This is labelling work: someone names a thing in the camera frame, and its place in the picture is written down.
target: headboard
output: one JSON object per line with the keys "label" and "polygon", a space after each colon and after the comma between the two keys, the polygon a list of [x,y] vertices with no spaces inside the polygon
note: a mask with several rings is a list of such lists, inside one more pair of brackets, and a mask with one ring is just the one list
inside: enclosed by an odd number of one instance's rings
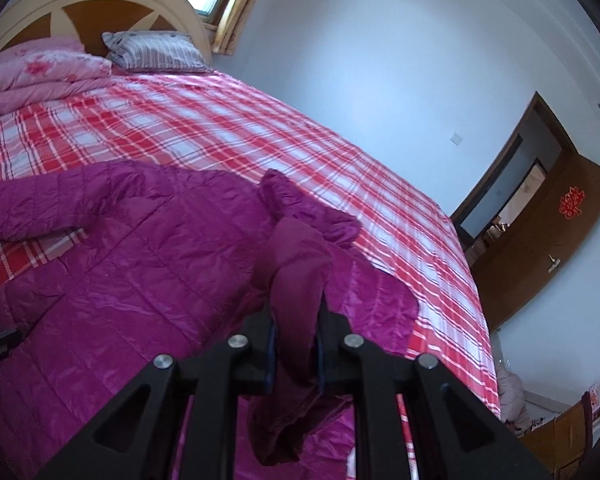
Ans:
{"label": "headboard", "polygon": [[211,63],[211,47],[187,0],[18,0],[0,16],[0,51],[37,38],[79,38],[89,54],[106,56],[102,33],[179,30]]}

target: yellow curtain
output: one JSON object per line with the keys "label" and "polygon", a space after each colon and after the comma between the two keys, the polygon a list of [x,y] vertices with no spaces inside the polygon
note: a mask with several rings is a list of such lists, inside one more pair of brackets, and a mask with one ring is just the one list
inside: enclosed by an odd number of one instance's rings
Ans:
{"label": "yellow curtain", "polygon": [[214,53],[223,54],[224,56],[234,54],[244,25],[255,3],[256,0],[229,0],[229,4],[220,19],[216,38],[212,45]]}

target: door handle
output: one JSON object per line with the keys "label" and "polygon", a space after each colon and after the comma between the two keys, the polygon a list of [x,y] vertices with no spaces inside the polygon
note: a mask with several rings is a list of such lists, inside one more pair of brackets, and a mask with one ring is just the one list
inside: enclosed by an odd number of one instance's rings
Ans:
{"label": "door handle", "polygon": [[561,263],[560,258],[554,258],[549,254],[549,259],[551,260],[551,265],[549,266],[547,272],[554,272],[554,270],[557,269],[558,265]]}

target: screw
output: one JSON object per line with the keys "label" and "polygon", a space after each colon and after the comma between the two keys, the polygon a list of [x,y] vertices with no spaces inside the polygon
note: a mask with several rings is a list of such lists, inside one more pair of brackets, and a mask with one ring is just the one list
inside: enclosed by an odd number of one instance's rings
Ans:
{"label": "screw", "polygon": [[360,334],[349,334],[344,336],[344,345],[349,348],[360,348],[364,342],[365,338]]}
{"label": "screw", "polygon": [[433,370],[438,366],[438,358],[433,354],[420,354],[418,356],[418,364],[427,370]]}
{"label": "screw", "polygon": [[232,335],[227,342],[231,348],[244,348],[249,344],[249,339],[245,335],[236,334]]}
{"label": "screw", "polygon": [[160,354],[154,358],[154,366],[160,370],[166,370],[173,364],[173,357],[169,354]]}

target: bed sheet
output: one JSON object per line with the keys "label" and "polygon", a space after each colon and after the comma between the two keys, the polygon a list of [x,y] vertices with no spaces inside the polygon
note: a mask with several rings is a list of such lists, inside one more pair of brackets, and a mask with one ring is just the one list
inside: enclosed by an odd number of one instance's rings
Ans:
{"label": "bed sheet", "polygon": [[[404,354],[432,352],[496,415],[490,340],[456,232],[439,206],[393,171],[288,105],[222,73],[119,76],[116,85],[0,118],[0,180],[132,158],[228,170],[268,168],[356,216],[356,245],[409,285],[420,314]],[[84,238],[81,231],[0,243],[0,284]],[[413,446],[401,406],[408,451]]]}

